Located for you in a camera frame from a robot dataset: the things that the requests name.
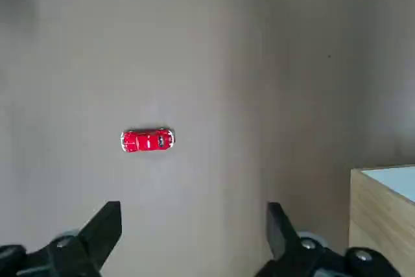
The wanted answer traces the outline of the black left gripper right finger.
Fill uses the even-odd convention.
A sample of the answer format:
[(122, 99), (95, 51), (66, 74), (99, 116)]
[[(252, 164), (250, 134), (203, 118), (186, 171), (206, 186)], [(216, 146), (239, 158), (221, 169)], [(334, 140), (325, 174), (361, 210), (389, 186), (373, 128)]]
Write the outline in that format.
[(313, 237), (300, 236), (277, 202), (267, 204), (266, 234), (272, 259), (258, 276), (401, 276), (378, 251), (351, 247), (339, 254)]

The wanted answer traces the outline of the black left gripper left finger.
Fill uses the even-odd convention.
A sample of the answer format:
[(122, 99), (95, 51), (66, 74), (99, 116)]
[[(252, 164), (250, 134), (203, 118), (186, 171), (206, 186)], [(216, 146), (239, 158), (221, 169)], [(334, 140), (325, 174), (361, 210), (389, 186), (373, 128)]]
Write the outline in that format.
[(2, 245), (1, 276), (100, 276), (121, 234), (121, 203), (109, 201), (79, 231), (59, 235), (35, 252)]

